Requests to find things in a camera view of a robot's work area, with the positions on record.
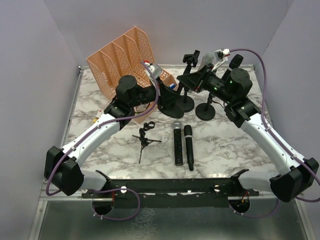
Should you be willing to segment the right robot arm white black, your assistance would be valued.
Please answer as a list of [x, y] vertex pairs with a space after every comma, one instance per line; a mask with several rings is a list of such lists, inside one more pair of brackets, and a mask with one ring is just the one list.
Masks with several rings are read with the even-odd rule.
[[228, 119], [247, 133], [275, 165], [276, 172], [241, 172], [237, 182], [243, 189], [272, 192], [288, 203], [313, 184], [319, 163], [314, 158], [304, 158], [262, 119], [260, 108], [247, 96], [253, 83], [246, 70], [235, 68], [226, 79], [221, 79], [203, 68], [179, 75], [177, 79], [196, 93], [208, 91], [225, 102]]

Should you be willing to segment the black microphone grey band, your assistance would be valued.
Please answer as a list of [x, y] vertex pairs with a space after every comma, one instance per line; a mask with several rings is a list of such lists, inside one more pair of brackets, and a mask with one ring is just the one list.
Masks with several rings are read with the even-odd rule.
[[228, 65], [228, 69], [232, 71], [233, 69], [239, 68], [243, 62], [244, 57], [240, 54], [236, 54]]

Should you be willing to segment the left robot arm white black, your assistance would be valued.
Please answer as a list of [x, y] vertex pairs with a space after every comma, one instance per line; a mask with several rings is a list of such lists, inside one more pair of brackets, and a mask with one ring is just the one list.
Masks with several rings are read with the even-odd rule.
[[122, 130], [131, 119], [137, 118], [135, 107], [152, 103], [165, 115], [182, 118], [184, 112], [175, 109], [180, 94], [157, 77], [148, 87], [141, 87], [132, 75], [118, 81], [115, 97], [103, 114], [88, 130], [61, 148], [51, 147], [46, 154], [44, 177], [58, 192], [73, 195], [78, 190], [101, 191], [108, 178], [102, 173], [81, 170], [87, 158], [105, 140]]

